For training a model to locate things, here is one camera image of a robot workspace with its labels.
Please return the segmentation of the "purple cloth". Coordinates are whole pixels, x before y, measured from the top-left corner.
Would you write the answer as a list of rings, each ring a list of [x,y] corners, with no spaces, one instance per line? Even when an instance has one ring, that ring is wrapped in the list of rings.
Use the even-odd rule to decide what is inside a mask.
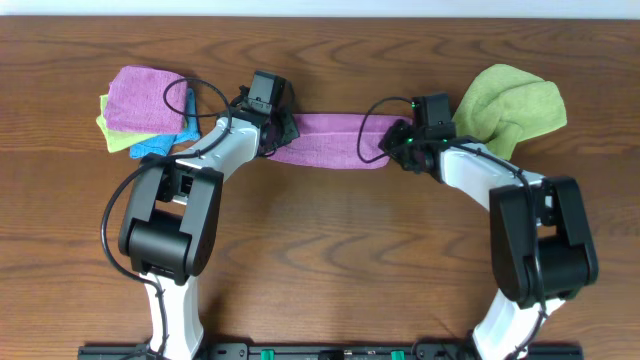
[[[364,163],[357,155],[357,138],[363,114],[295,114],[300,136],[270,156],[285,164],[333,170],[378,169],[388,158]],[[360,151],[365,159],[382,153],[378,144],[393,123],[410,119],[398,115],[370,115],[361,136]]]

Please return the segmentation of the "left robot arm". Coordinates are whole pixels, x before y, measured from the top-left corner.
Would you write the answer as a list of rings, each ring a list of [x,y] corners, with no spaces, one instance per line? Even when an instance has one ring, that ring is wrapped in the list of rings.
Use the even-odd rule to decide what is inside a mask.
[[[242,165],[299,135],[291,105],[248,98],[219,116],[213,130],[174,155],[148,155],[124,180],[132,188],[118,248],[126,276],[147,291],[153,334],[148,359],[191,359],[204,328],[198,277],[215,243],[222,187]]]

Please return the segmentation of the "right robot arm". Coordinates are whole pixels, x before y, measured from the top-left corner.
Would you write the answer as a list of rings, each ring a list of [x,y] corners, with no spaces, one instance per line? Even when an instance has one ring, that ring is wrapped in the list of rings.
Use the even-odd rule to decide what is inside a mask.
[[[431,175],[489,213],[498,291],[458,358],[532,357],[532,343],[548,318],[599,274],[577,181],[518,168],[477,140],[457,136],[451,123],[399,120],[379,147],[403,169]]]

